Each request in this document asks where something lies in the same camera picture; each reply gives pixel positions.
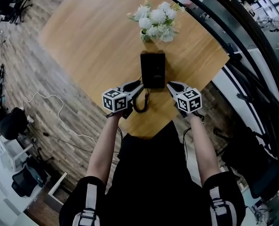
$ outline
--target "desk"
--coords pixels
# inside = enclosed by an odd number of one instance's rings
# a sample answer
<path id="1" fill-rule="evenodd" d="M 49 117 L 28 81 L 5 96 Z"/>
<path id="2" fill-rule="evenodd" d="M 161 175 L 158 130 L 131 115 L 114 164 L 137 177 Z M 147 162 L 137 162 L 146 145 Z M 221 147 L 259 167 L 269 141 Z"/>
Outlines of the desk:
<path id="1" fill-rule="evenodd" d="M 148 0 L 155 8 L 163 1 Z M 65 0 L 51 16 L 40 42 L 74 82 L 102 108 L 102 93 L 141 76 L 143 50 L 166 53 L 166 82 L 202 90 L 227 62 L 219 43 L 188 13 L 179 13 L 173 42 L 143 43 L 138 23 L 127 19 L 144 0 Z M 144 93 L 137 100 L 143 105 Z M 167 88 L 150 90 L 149 108 L 120 125 L 131 135 L 151 138 L 178 115 Z"/>

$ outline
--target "black metal frame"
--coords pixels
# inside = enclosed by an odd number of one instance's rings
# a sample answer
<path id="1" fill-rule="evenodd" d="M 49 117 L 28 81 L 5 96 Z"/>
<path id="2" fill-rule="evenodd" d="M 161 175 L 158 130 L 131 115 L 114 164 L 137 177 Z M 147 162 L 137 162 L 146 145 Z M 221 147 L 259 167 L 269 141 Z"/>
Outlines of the black metal frame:
<path id="1" fill-rule="evenodd" d="M 279 101 L 271 93 L 268 88 L 268 85 L 260 72 L 255 61 L 241 43 L 241 41 L 235 36 L 231 29 L 205 4 L 199 0 L 190 0 L 200 7 L 204 12 L 208 13 L 210 17 L 218 23 L 230 36 L 230 38 L 238 45 L 242 53 L 245 55 L 249 63 L 252 65 L 252 68 L 257 74 L 257 77 L 251 73 L 234 55 L 233 50 L 223 41 L 223 39 L 208 25 L 204 20 L 200 19 L 193 11 L 186 9 L 186 11 L 192 15 L 204 28 L 221 44 L 221 46 L 230 54 L 230 60 L 226 64 L 233 76 L 238 80 L 243 90 L 247 94 L 249 100 L 245 100 L 250 111 L 255 116 L 255 120 L 258 122 L 254 111 L 251 108 L 250 103 L 253 104 L 255 110 L 258 112 L 259 119 L 261 120 L 262 126 L 266 132 L 267 137 L 272 148 L 276 149 L 276 154 L 279 159 Z M 239 22 L 239 24 L 246 30 L 248 35 L 251 37 L 255 45 L 259 48 L 262 56 L 264 57 L 270 72 L 276 83 L 278 92 L 279 92 L 279 62 L 275 56 L 275 53 L 269 44 L 264 33 L 250 16 L 250 14 L 239 4 L 238 0 L 217 0 L 221 5 L 223 5 L 227 11 Z M 239 92 L 241 90 L 238 88 L 238 85 L 234 83 Z M 263 104 L 270 106 L 272 108 L 272 113 L 266 113 L 266 110 L 262 107 Z"/>

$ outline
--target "black device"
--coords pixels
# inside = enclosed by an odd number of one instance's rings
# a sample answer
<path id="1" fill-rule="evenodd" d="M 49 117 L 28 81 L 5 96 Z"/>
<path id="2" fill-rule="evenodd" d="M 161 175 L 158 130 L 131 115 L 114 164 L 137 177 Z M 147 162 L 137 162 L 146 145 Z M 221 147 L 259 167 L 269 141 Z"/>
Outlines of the black device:
<path id="1" fill-rule="evenodd" d="M 160 50 L 157 53 L 143 51 L 140 55 L 141 73 L 145 88 L 158 89 L 165 86 L 165 53 Z"/>

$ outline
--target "floor plank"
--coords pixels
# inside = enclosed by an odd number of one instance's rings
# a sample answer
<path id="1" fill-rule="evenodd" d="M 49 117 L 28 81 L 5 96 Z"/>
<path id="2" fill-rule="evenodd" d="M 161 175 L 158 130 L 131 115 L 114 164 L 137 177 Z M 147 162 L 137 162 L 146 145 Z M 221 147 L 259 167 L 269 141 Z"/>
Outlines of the floor plank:
<path id="1" fill-rule="evenodd" d="M 89 138 L 76 136 L 58 120 L 57 112 L 62 104 L 57 98 L 52 97 L 46 100 L 36 96 L 31 103 L 26 103 L 24 98 L 30 100 L 38 91 L 45 96 L 58 95 L 64 101 L 64 109 L 61 112 L 62 120 L 78 134 L 87 134 L 95 140 L 98 139 L 106 122 L 102 110 L 72 82 L 38 43 L 39 33 L 62 1 L 32 0 L 33 6 L 27 9 L 24 23 L 17 26 L 5 22 L 0 23 L 0 31 L 3 31 L 0 36 L 0 65 L 2 63 L 5 65 L 5 107 L 11 110 L 23 104 L 26 113 L 35 119 L 35 128 L 89 151 L 85 152 L 53 137 L 45 137 L 40 131 L 30 127 L 31 133 L 38 139 L 37 146 L 42 148 L 44 158 L 53 156 L 54 160 L 51 161 L 53 168 L 60 174 L 65 171 L 68 173 L 64 184 L 72 190 L 77 181 L 85 175 L 90 152 L 95 144 Z M 6 39 L 5 43 L 1 43 L 2 37 Z M 202 96 L 201 113 L 205 115 L 204 124 L 216 151 L 219 152 L 226 146 L 226 142 L 215 137 L 212 130 L 214 127 L 218 127 L 225 135 L 232 136 L 234 114 L 212 84 L 208 84 L 202 90 Z M 190 125 L 180 117 L 174 119 L 174 123 L 182 140 L 183 131 Z M 188 167 L 193 180 L 199 183 L 191 132 L 187 133 L 185 138 L 189 155 Z M 118 151 L 120 148 L 119 134 L 116 139 L 115 151 Z M 107 188 L 112 182 L 114 164 L 116 162 L 112 165 Z M 57 213 L 45 214 L 45 211 L 49 212 L 50 209 L 43 200 L 38 200 L 28 209 L 28 215 L 37 219 L 36 221 L 40 222 L 40 225 L 56 225 Z"/>

